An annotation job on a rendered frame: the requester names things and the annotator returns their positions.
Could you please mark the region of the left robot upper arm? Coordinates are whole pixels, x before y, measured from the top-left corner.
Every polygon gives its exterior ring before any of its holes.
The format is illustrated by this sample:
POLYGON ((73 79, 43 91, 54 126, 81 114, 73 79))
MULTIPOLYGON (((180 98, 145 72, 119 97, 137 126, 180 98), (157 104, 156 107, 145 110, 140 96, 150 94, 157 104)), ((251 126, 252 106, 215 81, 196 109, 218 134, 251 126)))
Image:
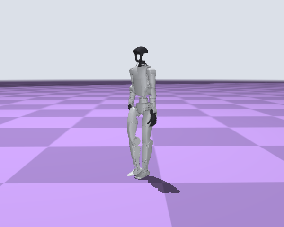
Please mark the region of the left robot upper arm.
POLYGON ((147 89, 147 93, 151 95, 151 89, 152 88, 155 89, 155 85, 156 85, 156 80, 155 80, 156 70, 154 68, 147 67, 146 74, 148 75, 148 80, 149 80, 149 85, 150 85, 150 87, 147 89))

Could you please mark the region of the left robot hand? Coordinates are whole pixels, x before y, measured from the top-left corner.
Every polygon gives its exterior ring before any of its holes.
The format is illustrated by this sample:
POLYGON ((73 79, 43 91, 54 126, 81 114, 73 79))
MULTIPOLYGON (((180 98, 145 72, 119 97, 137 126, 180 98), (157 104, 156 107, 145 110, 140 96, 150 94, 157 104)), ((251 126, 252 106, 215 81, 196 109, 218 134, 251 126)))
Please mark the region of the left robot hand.
POLYGON ((153 113, 153 110, 150 110, 150 114, 151 114, 151 119, 149 120, 149 122, 147 124, 149 124, 151 122, 151 124, 149 125, 149 127, 152 127, 153 125, 156 124, 156 112, 153 113))

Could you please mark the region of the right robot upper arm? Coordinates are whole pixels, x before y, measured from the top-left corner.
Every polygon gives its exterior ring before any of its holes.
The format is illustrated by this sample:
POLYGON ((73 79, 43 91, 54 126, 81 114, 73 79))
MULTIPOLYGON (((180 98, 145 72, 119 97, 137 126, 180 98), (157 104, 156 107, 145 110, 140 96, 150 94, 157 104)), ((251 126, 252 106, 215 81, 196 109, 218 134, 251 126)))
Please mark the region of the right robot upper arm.
POLYGON ((133 67, 129 69, 129 72, 130 72, 130 75, 131 75, 131 82, 132 82, 132 85, 130 85, 129 89, 133 92, 135 92, 134 90, 134 84, 133 84, 133 67))

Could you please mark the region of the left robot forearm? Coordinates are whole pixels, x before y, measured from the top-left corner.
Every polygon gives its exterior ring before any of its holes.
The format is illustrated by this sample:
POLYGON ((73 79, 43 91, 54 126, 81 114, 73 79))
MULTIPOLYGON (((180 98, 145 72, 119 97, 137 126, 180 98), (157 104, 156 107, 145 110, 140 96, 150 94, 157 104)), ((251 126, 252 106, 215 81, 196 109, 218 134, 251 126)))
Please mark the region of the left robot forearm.
POLYGON ((153 110, 153 113, 155 113, 157 111, 157 109, 156 109, 156 100, 155 100, 156 99, 156 91, 155 91, 154 88, 151 89, 151 96, 149 96, 149 99, 150 99, 149 107, 150 107, 150 109, 153 110))

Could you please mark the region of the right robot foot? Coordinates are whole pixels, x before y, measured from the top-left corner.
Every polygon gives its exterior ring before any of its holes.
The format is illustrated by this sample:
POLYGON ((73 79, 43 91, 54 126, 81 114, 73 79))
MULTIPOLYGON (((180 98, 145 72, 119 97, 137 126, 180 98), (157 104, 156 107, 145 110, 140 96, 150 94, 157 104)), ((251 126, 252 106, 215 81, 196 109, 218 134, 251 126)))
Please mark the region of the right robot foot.
POLYGON ((134 169, 132 172, 130 172, 129 174, 127 174, 127 176, 132 176, 132 175, 137 175, 142 171, 142 168, 140 167, 139 170, 134 169))

